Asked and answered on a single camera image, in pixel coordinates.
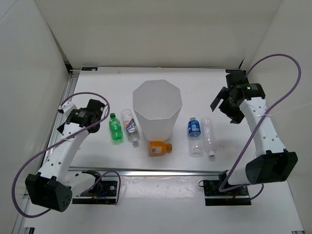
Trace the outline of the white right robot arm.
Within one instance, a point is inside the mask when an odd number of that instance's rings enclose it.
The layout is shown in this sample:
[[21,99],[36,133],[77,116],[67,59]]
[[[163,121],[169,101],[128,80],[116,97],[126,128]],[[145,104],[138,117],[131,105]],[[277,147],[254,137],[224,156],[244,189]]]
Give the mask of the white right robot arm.
[[287,150],[267,113],[265,93],[259,83],[249,83],[242,70],[226,70],[226,83],[210,107],[219,108],[234,124],[246,119],[251,131],[248,143],[255,144],[255,158],[233,167],[220,176],[219,191],[232,194],[236,188],[286,181],[298,162],[295,152]]

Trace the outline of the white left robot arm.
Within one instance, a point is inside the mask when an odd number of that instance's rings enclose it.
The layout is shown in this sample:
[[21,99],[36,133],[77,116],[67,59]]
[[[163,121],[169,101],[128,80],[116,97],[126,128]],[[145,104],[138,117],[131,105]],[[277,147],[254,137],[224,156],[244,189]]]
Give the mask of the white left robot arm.
[[33,204],[64,212],[72,198],[84,191],[91,195],[101,192],[99,173],[84,171],[69,176],[68,169],[82,142],[90,133],[99,130],[99,125],[91,129],[87,127],[101,119],[104,108],[104,103],[94,99],[90,99],[85,108],[77,109],[71,102],[61,106],[60,111],[67,117],[58,127],[63,143],[54,148],[37,174],[29,174],[25,180]]

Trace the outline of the clear plastic bottle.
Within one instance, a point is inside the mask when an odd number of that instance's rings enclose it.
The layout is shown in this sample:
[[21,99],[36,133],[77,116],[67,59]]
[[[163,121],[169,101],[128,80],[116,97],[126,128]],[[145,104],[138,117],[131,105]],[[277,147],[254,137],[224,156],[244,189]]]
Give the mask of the clear plastic bottle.
[[203,117],[200,120],[200,127],[204,149],[209,158],[214,158],[216,151],[216,142],[212,119],[209,117]]

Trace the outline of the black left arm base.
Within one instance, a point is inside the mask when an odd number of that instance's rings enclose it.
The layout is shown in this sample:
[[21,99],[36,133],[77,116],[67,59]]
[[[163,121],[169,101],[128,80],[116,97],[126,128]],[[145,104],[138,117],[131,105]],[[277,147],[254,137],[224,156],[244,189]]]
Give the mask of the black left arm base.
[[[95,183],[91,189],[83,191],[77,197],[73,197],[72,204],[85,205],[117,205],[120,197],[121,176],[116,171],[107,171],[104,174],[100,172],[88,170],[83,171],[82,175],[92,176]],[[118,180],[106,180],[105,176],[115,174]]]

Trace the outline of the clear bottle blue label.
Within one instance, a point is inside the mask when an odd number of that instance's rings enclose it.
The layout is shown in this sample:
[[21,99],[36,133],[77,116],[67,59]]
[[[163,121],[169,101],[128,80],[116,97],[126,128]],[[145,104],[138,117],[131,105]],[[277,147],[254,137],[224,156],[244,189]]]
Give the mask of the clear bottle blue label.
[[195,116],[191,116],[188,121],[188,141],[191,156],[200,157],[203,151],[201,128]]

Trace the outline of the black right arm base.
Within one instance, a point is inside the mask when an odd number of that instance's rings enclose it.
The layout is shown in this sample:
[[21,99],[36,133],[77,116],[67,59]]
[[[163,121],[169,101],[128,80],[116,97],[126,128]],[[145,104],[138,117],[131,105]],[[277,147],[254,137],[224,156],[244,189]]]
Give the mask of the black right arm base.
[[250,206],[251,198],[246,186],[226,192],[219,191],[225,178],[226,173],[222,172],[218,178],[203,179],[198,182],[198,186],[204,190],[205,206]]

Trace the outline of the green plastic bottle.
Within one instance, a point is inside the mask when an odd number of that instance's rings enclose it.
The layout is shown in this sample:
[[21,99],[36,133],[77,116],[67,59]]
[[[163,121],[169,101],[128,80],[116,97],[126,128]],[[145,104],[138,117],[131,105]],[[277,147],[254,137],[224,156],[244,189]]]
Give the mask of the green plastic bottle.
[[123,132],[121,129],[120,120],[116,117],[115,113],[110,113],[109,129],[111,132],[111,138],[114,142],[123,140]]

